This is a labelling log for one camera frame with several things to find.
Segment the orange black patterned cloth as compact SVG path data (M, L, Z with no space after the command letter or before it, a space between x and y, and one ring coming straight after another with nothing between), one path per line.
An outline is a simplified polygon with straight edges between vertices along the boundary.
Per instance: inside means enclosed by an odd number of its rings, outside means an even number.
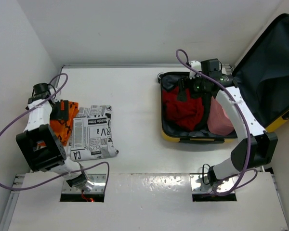
M79 112L79 104L76 102L69 102L69 120L68 121L57 121L50 120L50 127L53 129L57 138L63 146L66 146L72 133L73 119Z

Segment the dark red cloth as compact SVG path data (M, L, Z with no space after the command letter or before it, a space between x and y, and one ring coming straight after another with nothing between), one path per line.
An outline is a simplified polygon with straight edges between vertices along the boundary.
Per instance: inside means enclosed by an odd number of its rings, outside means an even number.
M200 124L205 107L202 98L192 99L189 90L185 90L187 101L177 100L179 87L171 91L162 91L162 104L166 121L172 122L185 131L193 131Z

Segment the newspaper print cloth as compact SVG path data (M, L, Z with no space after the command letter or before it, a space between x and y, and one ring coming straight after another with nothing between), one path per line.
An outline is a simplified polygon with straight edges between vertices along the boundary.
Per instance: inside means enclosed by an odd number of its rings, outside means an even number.
M111 130L112 106L92 105L81 107L73 119L69 145L70 158L74 162L116 157Z

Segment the pink box with handle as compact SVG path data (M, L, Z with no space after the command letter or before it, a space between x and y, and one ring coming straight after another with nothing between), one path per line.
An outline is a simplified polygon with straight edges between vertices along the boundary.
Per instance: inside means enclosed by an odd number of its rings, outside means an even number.
M227 113L213 97L211 97L207 125L209 131L216 135L227 136L234 131L234 126Z

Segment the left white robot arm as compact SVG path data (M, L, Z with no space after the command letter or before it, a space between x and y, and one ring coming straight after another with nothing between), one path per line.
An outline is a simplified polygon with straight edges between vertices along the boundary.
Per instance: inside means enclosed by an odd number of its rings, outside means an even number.
M28 99L29 118L16 142L32 171L62 175L70 187L88 192L93 184L84 167L67 156L65 146L72 134L73 119L79 112L78 103L50 99L51 84L39 83Z

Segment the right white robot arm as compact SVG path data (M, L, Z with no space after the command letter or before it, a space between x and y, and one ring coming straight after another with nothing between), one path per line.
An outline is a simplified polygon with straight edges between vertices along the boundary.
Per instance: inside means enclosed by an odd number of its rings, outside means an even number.
M223 162L211 166L206 178L214 192L223 181L237 176L233 187L227 192L240 188L239 184L247 171L271 162L277 145L277 135L268 132L254 117L245 103L240 89L231 76L224 75L218 59L206 62L181 62L189 69L187 79L194 93L211 93L225 110L232 123L239 144Z

